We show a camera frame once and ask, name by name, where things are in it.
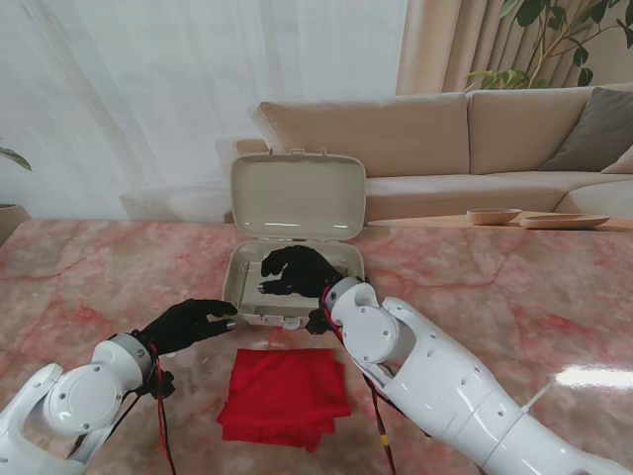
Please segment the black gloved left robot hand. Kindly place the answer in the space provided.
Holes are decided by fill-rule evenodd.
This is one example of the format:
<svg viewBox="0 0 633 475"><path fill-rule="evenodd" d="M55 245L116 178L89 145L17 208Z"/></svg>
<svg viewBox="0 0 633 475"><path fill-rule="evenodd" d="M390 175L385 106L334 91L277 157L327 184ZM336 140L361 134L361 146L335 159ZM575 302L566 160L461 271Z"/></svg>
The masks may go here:
<svg viewBox="0 0 633 475"><path fill-rule="evenodd" d="M155 355L178 352L194 343L230 332L236 307L225 301L188 299L166 310L138 332Z"/></svg>

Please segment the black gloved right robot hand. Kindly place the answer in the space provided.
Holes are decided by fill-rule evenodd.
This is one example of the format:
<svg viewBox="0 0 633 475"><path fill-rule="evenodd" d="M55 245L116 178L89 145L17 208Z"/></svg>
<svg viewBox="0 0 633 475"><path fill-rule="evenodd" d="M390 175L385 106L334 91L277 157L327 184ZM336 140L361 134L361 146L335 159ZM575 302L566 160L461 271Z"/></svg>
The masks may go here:
<svg viewBox="0 0 633 475"><path fill-rule="evenodd" d="M273 250L261 264L261 276L277 276L276 280L259 284L261 294L285 296L298 294L320 299L323 293L343 279L315 249L292 245Z"/></svg>

